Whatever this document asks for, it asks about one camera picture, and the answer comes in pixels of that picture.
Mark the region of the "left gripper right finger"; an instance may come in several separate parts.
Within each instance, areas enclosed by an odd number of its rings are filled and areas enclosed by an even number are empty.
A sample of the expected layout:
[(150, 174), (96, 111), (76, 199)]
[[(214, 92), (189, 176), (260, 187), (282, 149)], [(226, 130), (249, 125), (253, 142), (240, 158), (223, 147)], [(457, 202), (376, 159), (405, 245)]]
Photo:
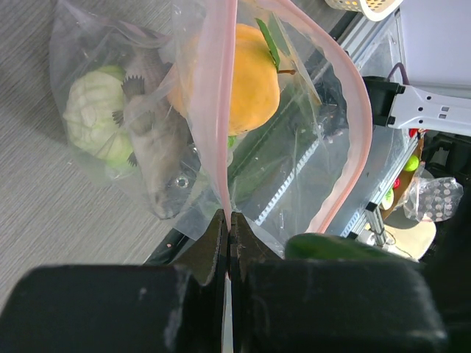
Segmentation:
[(250, 266), (281, 257), (263, 243), (252, 231), (241, 213), (232, 213), (229, 232), (229, 278), (232, 295), (233, 349), (249, 351), (252, 326), (251, 290), (247, 279)]

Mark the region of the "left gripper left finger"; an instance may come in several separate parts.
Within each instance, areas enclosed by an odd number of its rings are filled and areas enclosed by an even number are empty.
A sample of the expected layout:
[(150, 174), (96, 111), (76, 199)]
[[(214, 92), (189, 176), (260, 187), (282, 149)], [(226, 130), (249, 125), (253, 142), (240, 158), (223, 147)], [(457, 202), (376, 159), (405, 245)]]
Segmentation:
[(191, 273), (185, 298), (190, 352), (221, 352), (227, 272), (227, 222), (217, 210), (203, 235), (172, 263)]

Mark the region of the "green toy cucumber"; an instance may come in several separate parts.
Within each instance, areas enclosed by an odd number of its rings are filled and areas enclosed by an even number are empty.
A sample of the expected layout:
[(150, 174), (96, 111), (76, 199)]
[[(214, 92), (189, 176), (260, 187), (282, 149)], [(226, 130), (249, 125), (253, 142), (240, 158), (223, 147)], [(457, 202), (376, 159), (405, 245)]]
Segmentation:
[(285, 245), (284, 258), (286, 260), (406, 260), (377, 246), (318, 233), (303, 233), (290, 238)]

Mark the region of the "grey toy fish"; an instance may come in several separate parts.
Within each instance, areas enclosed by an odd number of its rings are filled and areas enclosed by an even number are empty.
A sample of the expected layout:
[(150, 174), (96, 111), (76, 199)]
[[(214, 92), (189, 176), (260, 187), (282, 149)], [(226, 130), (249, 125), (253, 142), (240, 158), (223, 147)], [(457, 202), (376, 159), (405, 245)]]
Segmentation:
[(136, 49), (121, 83), (124, 107), (112, 112), (130, 135), (127, 162), (140, 168), (150, 206), (162, 220), (180, 213), (198, 166), (187, 121), (166, 98), (170, 68), (157, 49)]

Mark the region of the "clear pink zip top bag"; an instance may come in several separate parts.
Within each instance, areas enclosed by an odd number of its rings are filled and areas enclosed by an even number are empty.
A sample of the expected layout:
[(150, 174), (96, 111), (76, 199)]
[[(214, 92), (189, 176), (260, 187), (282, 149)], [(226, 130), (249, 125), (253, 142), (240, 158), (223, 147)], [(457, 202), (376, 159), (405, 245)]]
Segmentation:
[[(262, 126), (229, 139), (236, 24), (268, 26), (285, 61), (280, 104)], [(341, 212), (366, 176), (374, 141), (363, 76), (330, 31), (293, 1), (172, 1), (170, 31), (155, 32), (75, 1), (58, 1), (49, 44), (54, 100), (74, 159), (94, 181), (118, 185), (155, 215), (138, 166), (111, 168), (69, 141), (63, 113), (73, 83), (117, 65), (126, 73), (136, 49), (157, 49), (171, 68), (166, 98), (187, 121), (196, 152), (196, 179), (180, 213), (161, 221), (196, 239), (213, 214), (243, 214), (264, 241), (339, 226)], [(310, 145), (319, 146), (261, 226), (255, 220)]]

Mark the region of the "orange toy fruit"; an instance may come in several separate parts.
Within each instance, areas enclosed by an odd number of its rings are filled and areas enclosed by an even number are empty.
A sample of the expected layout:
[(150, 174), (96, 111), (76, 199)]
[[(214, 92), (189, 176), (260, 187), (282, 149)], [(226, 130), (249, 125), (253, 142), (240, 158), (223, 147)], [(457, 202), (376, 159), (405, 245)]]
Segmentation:
[(257, 26), (235, 26), (235, 58), (231, 84), (229, 139), (264, 125), (280, 104), (279, 75), (295, 74), (293, 68), (280, 68), (285, 56), (280, 54), (272, 33), (264, 21)]

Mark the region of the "green toy cabbage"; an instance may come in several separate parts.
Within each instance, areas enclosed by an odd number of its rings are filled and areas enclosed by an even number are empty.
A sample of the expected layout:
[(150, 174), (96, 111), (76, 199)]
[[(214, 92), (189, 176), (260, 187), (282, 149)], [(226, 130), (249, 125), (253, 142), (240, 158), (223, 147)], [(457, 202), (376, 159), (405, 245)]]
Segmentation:
[(125, 168), (133, 152), (126, 129), (113, 114), (124, 108), (124, 69), (106, 65), (78, 78), (63, 113), (69, 141), (111, 168)]

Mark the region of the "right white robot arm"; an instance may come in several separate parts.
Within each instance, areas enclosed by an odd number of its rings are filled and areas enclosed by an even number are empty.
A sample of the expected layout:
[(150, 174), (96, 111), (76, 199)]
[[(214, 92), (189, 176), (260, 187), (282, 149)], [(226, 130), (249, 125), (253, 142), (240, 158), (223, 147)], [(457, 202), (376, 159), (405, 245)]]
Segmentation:
[(470, 100), (430, 93), (379, 76), (363, 78), (373, 124), (470, 136)]

